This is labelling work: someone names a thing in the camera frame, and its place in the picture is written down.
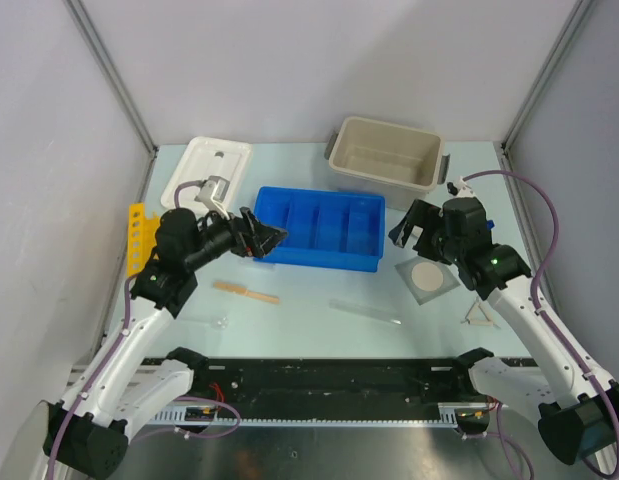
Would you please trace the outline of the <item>clear glass test tube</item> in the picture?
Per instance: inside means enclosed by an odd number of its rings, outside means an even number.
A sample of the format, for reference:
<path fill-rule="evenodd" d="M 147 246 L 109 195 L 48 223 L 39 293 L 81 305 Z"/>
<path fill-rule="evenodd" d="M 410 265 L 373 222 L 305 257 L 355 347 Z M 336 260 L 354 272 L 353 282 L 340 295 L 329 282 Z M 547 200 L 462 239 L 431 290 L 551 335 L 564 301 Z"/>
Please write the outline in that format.
<path fill-rule="evenodd" d="M 362 316 L 380 322 L 390 323 L 394 325 L 402 324 L 401 316 L 398 313 L 392 311 L 382 310 L 338 299 L 331 299 L 329 301 L 329 307 L 341 312 Z"/>

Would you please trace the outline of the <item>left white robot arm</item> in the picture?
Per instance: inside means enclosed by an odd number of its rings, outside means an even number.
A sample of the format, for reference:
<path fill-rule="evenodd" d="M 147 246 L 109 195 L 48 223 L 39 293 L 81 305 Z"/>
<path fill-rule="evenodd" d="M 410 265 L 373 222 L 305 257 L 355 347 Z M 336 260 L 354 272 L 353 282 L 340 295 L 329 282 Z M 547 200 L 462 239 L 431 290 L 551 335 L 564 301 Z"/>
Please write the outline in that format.
<path fill-rule="evenodd" d="M 163 214 L 156 245 L 143 269 L 124 283 L 124 313 L 81 377 L 48 408 L 46 478 L 63 464 L 93 479 L 107 479 L 142 428 L 172 401 L 196 400 L 210 376 L 195 365 L 167 359 L 135 387 L 129 384 L 149 347 L 179 315 L 198 286 L 196 273 L 226 253 L 263 258 L 286 230 L 239 215 L 211 211 L 202 219 L 186 208 Z"/>

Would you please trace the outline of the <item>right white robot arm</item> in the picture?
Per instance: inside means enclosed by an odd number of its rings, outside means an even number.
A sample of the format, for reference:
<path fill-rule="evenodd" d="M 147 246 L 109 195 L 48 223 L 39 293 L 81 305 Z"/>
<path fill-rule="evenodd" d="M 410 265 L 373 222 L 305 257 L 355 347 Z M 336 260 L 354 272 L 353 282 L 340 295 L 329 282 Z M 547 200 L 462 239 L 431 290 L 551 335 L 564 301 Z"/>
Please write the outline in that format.
<path fill-rule="evenodd" d="M 537 426 L 549 451 L 566 465 L 619 446 L 619 382 L 534 288 L 520 254 L 493 241 L 494 224 L 482 203 L 453 198 L 437 207 L 416 200 L 388 236 L 404 247 L 414 228 L 421 230 L 414 251 L 455 266 L 462 284 L 506 321 L 544 377 L 528 379 L 486 350 L 474 349 L 460 356 L 465 367 L 450 376 L 452 393 L 462 401 L 480 394 L 503 401 Z"/>

